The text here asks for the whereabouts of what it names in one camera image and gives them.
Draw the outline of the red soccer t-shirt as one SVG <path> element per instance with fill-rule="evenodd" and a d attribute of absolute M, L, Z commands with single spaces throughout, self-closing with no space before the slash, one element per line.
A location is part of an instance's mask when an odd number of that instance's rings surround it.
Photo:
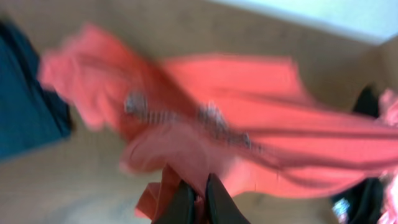
<path fill-rule="evenodd" d="M 108 32 L 84 26 L 42 58 L 39 80 L 91 129 L 128 143 L 121 168 L 162 171 L 136 214 L 158 219 L 178 184 L 202 212 L 209 174 L 231 195 L 327 197 L 397 170 L 393 109 L 378 121 L 337 112 L 304 89 L 288 58 L 198 55 L 148 61 Z"/>

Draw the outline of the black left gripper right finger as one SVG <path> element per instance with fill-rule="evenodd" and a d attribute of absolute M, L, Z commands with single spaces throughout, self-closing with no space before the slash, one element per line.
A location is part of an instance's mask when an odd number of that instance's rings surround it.
<path fill-rule="evenodd" d="M 206 183 L 206 212 L 211 224 L 250 224 L 216 174 Z"/>

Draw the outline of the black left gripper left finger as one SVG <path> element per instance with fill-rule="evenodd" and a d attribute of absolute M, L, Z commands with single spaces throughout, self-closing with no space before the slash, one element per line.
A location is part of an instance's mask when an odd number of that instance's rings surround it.
<path fill-rule="evenodd" d="M 171 199 L 163 214 L 153 224 L 194 224 L 195 199 L 193 189 L 184 181 Z"/>

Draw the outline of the pink and black jersey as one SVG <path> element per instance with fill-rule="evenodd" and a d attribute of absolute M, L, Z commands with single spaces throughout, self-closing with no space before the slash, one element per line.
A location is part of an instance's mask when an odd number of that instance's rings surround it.
<path fill-rule="evenodd" d="M 372 85 L 361 91 L 353 112 L 374 119 L 380 117 L 379 94 Z M 378 178 L 367 178 L 331 198 L 333 213 L 341 224 L 376 224 L 382 216 L 383 200 L 384 184 Z"/>

